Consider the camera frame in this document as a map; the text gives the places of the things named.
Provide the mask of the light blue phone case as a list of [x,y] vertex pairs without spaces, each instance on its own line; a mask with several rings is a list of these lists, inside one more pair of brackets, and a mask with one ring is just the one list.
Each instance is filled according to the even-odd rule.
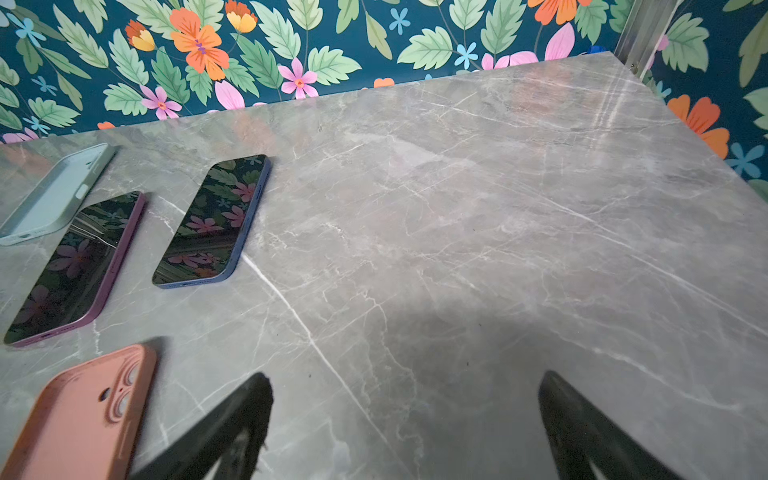
[[54,233],[75,216],[117,152],[101,143],[63,157],[1,225],[1,245]]

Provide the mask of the purple edged smartphone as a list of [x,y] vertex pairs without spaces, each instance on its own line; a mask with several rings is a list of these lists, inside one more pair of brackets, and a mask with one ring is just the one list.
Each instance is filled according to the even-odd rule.
[[104,308],[146,203],[131,191],[78,212],[4,335],[27,346],[95,320]]

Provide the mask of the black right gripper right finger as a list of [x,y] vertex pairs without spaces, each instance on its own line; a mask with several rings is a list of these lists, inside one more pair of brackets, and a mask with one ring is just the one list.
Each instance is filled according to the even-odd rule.
[[544,373],[538,402],[560,479],[680,477],[558,373]]

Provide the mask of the pink phone case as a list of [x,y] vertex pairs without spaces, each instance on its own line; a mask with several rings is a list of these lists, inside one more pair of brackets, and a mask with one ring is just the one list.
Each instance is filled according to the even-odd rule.
[[134,344],[72,367],[39,395],[3,479],[125,479],[157,354]]

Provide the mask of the aluminium frame post right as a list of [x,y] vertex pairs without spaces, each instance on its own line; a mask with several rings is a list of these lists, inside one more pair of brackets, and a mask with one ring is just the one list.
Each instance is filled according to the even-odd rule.
[[678,0],[633,2],[614,55],[638,79],[643,79],[649,70],[662,36],[680,4]]

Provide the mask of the blue edged smartphone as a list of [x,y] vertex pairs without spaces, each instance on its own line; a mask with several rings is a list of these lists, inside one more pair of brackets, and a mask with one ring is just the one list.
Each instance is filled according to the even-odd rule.
[[271,167],[264,154],[214,164],[162,254],[152,284],[172,289],[229,278],[244,248]]

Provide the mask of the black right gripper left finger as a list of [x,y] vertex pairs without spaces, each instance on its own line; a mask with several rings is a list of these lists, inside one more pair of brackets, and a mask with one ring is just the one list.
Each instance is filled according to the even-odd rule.
[[133,479],[249,479],[268,434],[274,403],[269,378],[256,372]]

